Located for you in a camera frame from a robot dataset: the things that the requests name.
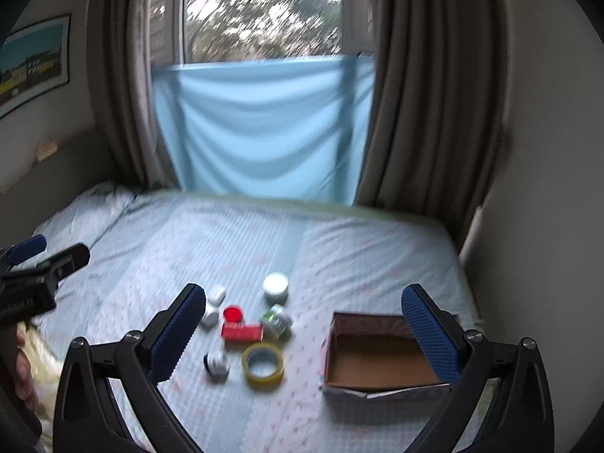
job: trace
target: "light blue cloth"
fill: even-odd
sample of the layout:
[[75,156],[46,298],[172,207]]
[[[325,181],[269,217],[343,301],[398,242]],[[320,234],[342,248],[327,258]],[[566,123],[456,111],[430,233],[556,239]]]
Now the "light blue cloth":
[[351,205],[373,60],[315,57],[153,70],[159,128],[180,187]]

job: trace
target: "cardboard box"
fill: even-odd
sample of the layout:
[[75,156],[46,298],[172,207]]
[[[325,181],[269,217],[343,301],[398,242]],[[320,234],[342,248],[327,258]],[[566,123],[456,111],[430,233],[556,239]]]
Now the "cardboard box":
[[324,393],[362,399],[436,397],[436,377],[401,315],[335,312],[325,356]]

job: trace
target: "red container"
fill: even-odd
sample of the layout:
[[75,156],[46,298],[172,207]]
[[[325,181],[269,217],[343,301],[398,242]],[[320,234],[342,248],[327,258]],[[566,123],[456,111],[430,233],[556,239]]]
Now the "red container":
[[262,326],[225,322],[222,324],[220,337],[226,341],[260,342],[262,340]]

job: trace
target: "yellow tape roll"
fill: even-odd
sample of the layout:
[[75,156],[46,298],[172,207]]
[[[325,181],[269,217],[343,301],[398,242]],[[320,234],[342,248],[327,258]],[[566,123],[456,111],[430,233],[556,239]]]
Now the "yellow tape roll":
[[[273,361],[276,369],[268,376],[259,376],[251,370],[255,361]],[[245,377],[253,384],[275,385],[283,378],[283,355],[279,347],[259,342],[248,347],[241,356],[241,366]]]

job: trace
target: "patterned bed sheet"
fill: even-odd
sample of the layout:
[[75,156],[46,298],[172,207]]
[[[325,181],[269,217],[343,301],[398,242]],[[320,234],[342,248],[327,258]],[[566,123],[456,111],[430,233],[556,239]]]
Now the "patterned bed sheet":
[[[285,378],[271,393],[247,386],[240,352],[228,351],[224,384],[208,380],[202,357],[222,347],[219,325],[198,328],[170,381],[167,403],[206,453],[379,453],[404,451],[438,399],[362,402],[319,390],[325,338],[335,310],[399,313],[402,289],[421,283],[435,302],[474,327],[478,313],[445,229],[431,219],[386,221],[274,209],[174,192],[139,194],[100,185],[38,228],[46,257],[76,242],[91,262],[63,281],[55,311],[37,320],[50,349],[64,358],[70,340],[114,341],[142,329],[189,282],[227,288],[247,321],[261,316],[262,281],[289,276],[295,318],[283,343]],[[116,400],[132,436],[153,451],[119,382]],[[478,407],[458,444],[469,445]]]

